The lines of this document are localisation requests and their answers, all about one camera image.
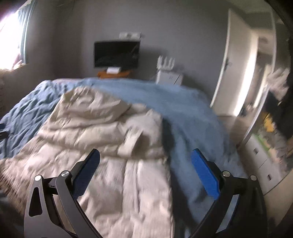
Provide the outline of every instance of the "drawer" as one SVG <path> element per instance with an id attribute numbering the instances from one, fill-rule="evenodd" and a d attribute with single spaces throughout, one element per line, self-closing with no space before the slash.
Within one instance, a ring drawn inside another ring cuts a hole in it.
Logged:
<path id="1" fill-rule="evenodd" d="M 267 159 L 270 159 L 257 136 L 254 134 L 252 134 L 246 143 L 245 151 L 248 155 L 246 159 L 250 160 L 249 163 L 252 165 L 254 171 L 260 168 Z"/>
<path id="2" fill-rule="evenodd" d="M 272 163 L 270 159 L 266 160 L 257 170 L 256 176 L 263 194 L 266 194 L 275 187 L 283 177 L 280 171 L 280 165 Z"/>

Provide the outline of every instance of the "blue gripper pad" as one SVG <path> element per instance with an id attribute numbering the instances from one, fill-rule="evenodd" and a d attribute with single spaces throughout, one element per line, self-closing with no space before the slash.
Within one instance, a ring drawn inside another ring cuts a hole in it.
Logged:
<path id="1" fill-rule="evenodd" d="M 191 153 L 191 162 L 209 196 L 215 200 L 220 196 L 219 181 L 207 164 L 206 158 L 199 149 Z"/>
<path id="2" fill-rule="evenodd" d="M 93 153 L 90 153 L 86 158 L 87 162 L 84 164 L 82 170 L 78 173 L 76 178 L 73 181 L 73 193 L 72 196 L 74 199 L 77 199 L 79 196 L 82 196 L 90 183 L 97 167 L 100 164 L 100 153 L 98 150 L 95 150 Z"/>

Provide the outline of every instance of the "fluffy blanket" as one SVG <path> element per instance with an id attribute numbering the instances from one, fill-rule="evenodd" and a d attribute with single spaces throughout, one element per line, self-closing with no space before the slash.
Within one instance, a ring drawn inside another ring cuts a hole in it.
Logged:
<path id="1" fill-rule="evenodd" d="M 91 88 L 65 93 L 53 113 L 13 158 L 0 160 L 1 187 L 24 212 L 37 174 L 58 176 L 96 148 L 101 162 L 78 201 L 104 237 L 173 237 L 169 169 L 162 119 Z M 58 210 L 60 201 L 56 199 Z M 66 216 L 61 213 L 66 225 Z"/>

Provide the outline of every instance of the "door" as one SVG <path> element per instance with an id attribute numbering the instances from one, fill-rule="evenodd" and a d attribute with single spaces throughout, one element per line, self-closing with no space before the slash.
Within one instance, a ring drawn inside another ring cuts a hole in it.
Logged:
<path id="1" fill-rule="evenodd" d="M 238 116 L 253 77 L 258 36 L 231 9 L 224 61 L 211 107 L 217 115 Z"/>

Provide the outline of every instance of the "tv screen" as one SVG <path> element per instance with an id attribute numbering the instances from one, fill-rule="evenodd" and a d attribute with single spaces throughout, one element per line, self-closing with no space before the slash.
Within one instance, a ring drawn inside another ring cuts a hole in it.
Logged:
<path id="1" fill-rule="evenodd" d="M 138 67 L 139 41 L 100 41 L 94 45 L 95 67 Z"/>

